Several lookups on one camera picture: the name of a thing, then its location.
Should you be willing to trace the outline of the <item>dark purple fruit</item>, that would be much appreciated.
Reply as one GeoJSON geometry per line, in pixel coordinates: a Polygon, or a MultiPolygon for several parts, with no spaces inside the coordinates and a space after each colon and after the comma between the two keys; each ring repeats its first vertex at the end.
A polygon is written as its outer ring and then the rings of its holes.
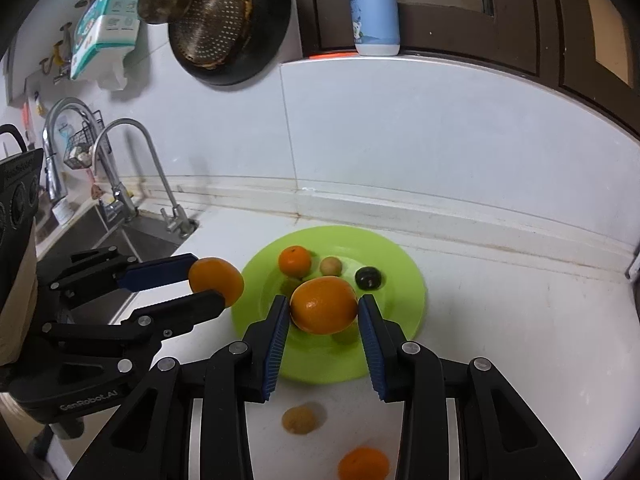
{"type": "Polygon", "coordinates": [[[383,275],[375,266],[363,266],[355,273],[355,283],[361,290],[377,290],[382,286],[383,275]]]}

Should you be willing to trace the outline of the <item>orange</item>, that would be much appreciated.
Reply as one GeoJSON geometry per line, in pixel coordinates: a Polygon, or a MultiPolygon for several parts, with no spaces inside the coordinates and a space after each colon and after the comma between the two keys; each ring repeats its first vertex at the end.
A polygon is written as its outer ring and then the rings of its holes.
{"type": "Polygon", "coordinates": [[[385,480],[390,474],[390,460],[377,448],[360,446],[340,460],[337,474],[340,480],[385,480]]]}
{"type": "Polygon", "coordinates": [[[299,285],[292,293],[290,305],[295,325],[313,335],[342,332],[358,313],[356,292],[336,276],[320,276],[299,285]]]}
{"type": "Polygon", "coordinates": [[[189,269],[188,280],[194,294],[212,290],[224,297],[227,308],[233,306],[244,292],[244,280],[240,271],[221,258],[196,260],[189,269]]]}
{"type": "Polygon", "coordinates": [[[278,267],[289,278],[301,280],[311,272],[311,253],[303,246],[288,246],[280,252],[278,267]]]}

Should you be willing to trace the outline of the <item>teal tissue pack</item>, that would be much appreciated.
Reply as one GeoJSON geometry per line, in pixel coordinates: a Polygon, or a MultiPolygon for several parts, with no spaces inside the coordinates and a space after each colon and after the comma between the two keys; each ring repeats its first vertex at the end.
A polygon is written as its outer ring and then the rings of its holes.
{"type": "Polygon", "coordinates": [[[165,25],[146,24],[139,0],[93,0],[73,33],[70,79],[124,100],[151,81],[152,54],[168,45],[165,25]]]}

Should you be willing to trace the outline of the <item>blue white bottle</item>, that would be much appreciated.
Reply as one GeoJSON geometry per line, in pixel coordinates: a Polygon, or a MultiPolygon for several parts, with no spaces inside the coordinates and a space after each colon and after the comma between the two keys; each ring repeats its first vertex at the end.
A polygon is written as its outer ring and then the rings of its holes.
{"type": "Polygon", "coordinates": [[[364,56],[396,56],[400,50],[397,0],[349,0],[352,39],[364,56]]]}

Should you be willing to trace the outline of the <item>steel sink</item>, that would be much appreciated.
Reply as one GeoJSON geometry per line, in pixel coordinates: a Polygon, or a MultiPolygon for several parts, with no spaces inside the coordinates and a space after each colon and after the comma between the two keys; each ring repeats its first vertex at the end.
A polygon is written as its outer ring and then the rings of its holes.
{"type": "Polygon", "coordinates": [[[58,322],[106,325],[134,294],[117,289],[116,280],[106,274],[83,282],[72,277],[86,275],[114,259],[147,262],[167,258],[182,243],[181,235],[168,232],[159,218],[139,214],[126,221],[119,214],[115,220],[107,221],[101,209],[92,205],[73,218],[61,237],[39,258],[37,274],[46,285],[46,292],[56,300],[58,322]]]}

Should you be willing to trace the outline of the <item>brown round fruit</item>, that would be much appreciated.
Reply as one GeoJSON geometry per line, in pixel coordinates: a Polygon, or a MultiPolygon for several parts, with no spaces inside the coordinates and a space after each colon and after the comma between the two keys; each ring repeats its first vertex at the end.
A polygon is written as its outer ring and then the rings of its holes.
{"type": "Polygon", "coordinates": [[[318,418],[314,410],[307,405],[294,406],[285,411],[281,424],[289,434],[310,434],[318,427],[318,418]]]}

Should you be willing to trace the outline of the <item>small brown fruit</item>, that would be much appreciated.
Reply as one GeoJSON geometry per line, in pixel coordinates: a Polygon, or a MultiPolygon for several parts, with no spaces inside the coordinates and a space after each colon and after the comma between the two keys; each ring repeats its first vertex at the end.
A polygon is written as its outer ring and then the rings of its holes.
{"type": "Polygon", "coordinates": [[[339,258],[329,256],[321,260],[319,269],[322,275],[341,276],[343,263],[339,258]]]}

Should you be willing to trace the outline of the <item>chrome pull-down faucet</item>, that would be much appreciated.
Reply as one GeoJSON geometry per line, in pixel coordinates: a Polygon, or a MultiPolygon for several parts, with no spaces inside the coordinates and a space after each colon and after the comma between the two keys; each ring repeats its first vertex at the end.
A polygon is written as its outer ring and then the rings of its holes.
{"type": "Polygon", "coordinates": [[[126,221],[137,217],[137,207],[134,206],[126,186],[116,172],[115,163],[111,155],[110,144],[106,136],[101,136],[102,127],[96,115],[87,104],[77,98],[64,98],[56,102],[47,114],[42,130],[42,144],[44,151],[44,172],[46,173],[46,190],[50,203],[56,206],[67,196],[67,188],[63,181],[62,170],[56,163],[56,144],[54,134],[56,122],[63,112],[76,113],[83,121],[84,128],[72,134],[66,143],[62,161],[71,170],[94,170],[94,158],[98,160],[110,182],[114,202],[102,205],[104,216],[108,222],[115,220],[120,214],[126,221]]]}

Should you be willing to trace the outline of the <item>black pan with strainer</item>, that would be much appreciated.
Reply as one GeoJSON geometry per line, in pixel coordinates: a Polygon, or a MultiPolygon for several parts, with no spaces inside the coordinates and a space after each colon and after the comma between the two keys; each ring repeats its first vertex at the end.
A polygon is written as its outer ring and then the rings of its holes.
{"type": "Polygon", "coordinates": [[[258,75],[276,56],[291,6],[291,0],[138,0],[138,14],[146,24],[167,26],[186,72],[229,87],[258,75]]]}

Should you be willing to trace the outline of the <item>green plate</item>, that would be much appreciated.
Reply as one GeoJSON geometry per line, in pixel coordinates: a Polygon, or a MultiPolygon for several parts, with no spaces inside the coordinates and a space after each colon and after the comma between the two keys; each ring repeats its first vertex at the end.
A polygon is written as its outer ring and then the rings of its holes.
{"type": "Polygon", "coordinates": [[[266,317],[282,295],[292,307],[292,326],[281,376],[334,384],[367,374],[357,324],[365,294],[384,318],[416,336],[426,312],[424,278],[409,255],[386,237],[351,226],[318,226],[274,240],[242,271],[244,292],[232,307],[237,333],[266,317]]]}

